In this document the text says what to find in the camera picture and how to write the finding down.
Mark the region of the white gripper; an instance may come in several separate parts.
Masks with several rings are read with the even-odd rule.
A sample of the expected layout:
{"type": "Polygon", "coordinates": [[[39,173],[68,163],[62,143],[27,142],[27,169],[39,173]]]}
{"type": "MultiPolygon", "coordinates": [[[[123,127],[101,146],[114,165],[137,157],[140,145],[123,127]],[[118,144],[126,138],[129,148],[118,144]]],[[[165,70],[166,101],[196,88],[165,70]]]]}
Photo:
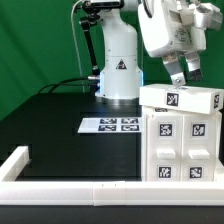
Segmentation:
{"type": "Polygon", "coordinates": [[[182,24],[175,0],[142,0],[138,6],[138,18],[146,51],[151,57],[162,57],[174,86],[186,84],[175,52],[186,52],[190,79],[202,80],[200,56],[196,51],[206,49],[204,31],[182,24]]]}

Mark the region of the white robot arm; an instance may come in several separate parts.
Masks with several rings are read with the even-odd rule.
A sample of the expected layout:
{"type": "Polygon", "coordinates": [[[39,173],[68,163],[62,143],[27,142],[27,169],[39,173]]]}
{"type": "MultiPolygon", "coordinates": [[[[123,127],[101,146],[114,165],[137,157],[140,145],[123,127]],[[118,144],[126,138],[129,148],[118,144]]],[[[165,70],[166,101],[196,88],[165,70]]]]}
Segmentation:
{"type": "Polygon", "coordinates": [[[138,66],[137,36],[149,56],[160,57],[176,86],[187,78],[202,78],[199,53],[205,34],[196,17],[204,6],[195,0],[124,0],[124,10],[138,14],[140,29],[125,23],[118,9],[103,9],[100,19],[105,44],[105,66],[95,96],[108,101],[133,101],[143,85],[138,66]]]}

